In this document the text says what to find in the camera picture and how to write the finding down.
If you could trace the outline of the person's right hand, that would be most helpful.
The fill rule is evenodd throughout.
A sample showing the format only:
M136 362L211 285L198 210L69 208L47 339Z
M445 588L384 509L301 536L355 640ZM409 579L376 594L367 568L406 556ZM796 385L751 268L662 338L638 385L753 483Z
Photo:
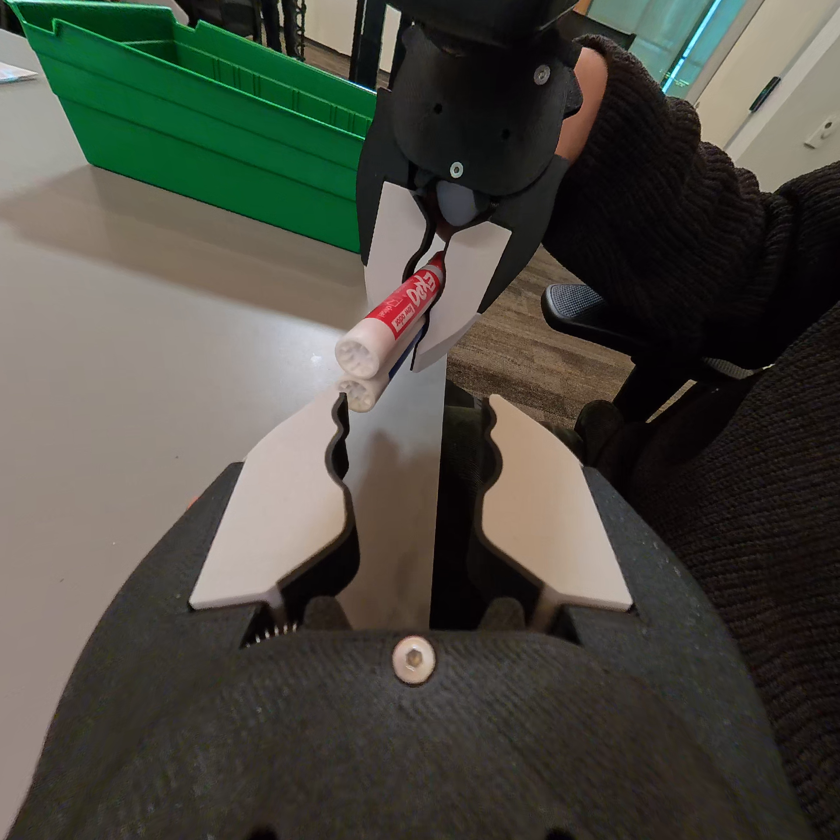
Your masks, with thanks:
M607 83L607 66L603 55L583 47L574 67L582 95L582 104L576 114L563 120L555 153L575 163L583 153L602 105Z

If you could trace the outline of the green plastic bin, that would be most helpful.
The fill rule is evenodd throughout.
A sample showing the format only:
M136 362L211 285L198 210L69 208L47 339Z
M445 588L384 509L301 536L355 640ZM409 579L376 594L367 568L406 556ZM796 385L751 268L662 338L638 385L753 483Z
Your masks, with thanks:
M373 91L164 6L9 5L88 163L360 252Z

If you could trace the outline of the blue dry erase marker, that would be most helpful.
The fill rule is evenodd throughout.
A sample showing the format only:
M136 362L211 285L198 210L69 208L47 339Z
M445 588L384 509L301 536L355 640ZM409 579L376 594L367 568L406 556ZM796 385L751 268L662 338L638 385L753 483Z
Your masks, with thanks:
M351 411L367 413L373 408L424 336L426 326L427 315L420 316L397 338L383 321L364 318L342 336L335 346L342 372L337 388L347 396Z

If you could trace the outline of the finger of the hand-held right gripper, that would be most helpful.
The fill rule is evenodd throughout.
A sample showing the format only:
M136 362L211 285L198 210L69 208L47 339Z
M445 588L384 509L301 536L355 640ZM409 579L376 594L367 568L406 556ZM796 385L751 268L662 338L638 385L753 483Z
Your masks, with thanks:
M444 288L429 311L427 330L416 346L412 371L444 358L480 317L480 304L511 237L500 226L454 232L444 254Z
M389 297L420 267L433 239L434 225L423 201L404 186L384 182L364 265L369 309Z

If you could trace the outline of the black office chair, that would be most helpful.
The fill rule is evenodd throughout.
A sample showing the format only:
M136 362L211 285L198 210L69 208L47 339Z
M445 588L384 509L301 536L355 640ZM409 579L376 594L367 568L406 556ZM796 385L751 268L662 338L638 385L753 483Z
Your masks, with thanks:
M613 403L631 423L649 420L688 382L737 382L754 374L725 360L666 348L584 284L549 286L542 293L541 308L554 331L630 357L633 370Z

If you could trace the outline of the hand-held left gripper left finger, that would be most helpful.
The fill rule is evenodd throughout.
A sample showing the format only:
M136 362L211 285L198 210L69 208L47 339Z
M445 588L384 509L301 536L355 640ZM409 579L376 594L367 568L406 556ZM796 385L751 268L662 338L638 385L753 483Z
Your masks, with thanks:
M324 392L248 453L189 604L262 604L302 625L310 602L354 579L361 551L349 488L347 395Z

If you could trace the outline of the person's right forearm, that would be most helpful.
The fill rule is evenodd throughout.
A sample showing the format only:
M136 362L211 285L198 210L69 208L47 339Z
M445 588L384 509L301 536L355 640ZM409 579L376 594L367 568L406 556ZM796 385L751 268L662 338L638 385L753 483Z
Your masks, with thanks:
M582 151L563 177L544 247L646 339L756 369L789 342L772 321L795 211L700 137L607 38L581 39L605 77Z

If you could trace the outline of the red dry erase marker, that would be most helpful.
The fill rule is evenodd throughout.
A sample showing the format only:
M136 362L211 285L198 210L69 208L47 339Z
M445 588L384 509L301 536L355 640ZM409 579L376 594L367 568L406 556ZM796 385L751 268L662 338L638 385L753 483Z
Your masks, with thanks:
M342 371L362 380L390 371L420 337L444 283L445 253L439 250L336 343Z

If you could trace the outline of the glass door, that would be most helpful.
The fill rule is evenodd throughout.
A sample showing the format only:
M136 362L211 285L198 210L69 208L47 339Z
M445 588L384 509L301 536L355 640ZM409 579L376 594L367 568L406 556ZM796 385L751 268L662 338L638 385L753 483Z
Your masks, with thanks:
M728 29L729 2L593 1L594 21L633 35L630 52L661 90L686 98Z

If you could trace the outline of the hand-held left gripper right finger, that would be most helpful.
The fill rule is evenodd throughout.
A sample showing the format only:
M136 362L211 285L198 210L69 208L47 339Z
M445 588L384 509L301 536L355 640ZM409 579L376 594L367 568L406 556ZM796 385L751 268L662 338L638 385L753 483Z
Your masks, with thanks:
M487 600L516 600L526 627L539 632L548 632L564 607L631 610L580 460L499 395L482 405L480 475L472 580Z

